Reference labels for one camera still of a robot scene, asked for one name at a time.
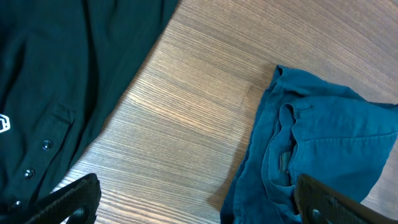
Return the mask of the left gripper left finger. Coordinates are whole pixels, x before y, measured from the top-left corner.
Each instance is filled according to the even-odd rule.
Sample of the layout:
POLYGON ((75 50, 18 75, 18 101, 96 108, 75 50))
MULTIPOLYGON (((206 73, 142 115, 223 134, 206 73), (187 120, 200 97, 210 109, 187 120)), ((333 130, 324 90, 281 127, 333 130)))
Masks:
POLYGON ((100 182, 90 173, 2 219, 1 224, 94 224, 100 198, 100 182))

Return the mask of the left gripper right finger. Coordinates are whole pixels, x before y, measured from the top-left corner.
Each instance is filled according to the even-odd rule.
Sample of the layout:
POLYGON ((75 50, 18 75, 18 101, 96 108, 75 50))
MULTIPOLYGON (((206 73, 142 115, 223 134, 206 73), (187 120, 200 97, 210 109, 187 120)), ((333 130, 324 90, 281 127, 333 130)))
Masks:
POLYGON ((397 224, 307 174, 298 178, 294 199, 303 224, 397 224))

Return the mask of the navy blue shorts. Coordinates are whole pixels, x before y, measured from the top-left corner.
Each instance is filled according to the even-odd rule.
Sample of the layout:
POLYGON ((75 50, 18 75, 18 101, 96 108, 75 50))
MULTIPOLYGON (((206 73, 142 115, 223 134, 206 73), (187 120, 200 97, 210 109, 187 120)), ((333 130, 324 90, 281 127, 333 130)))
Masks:
POLYGON ((397 106, 279 65, 259 104, 222 223, 300 223, 294 200, 307 174, 360 202, 397 139, 397 106))

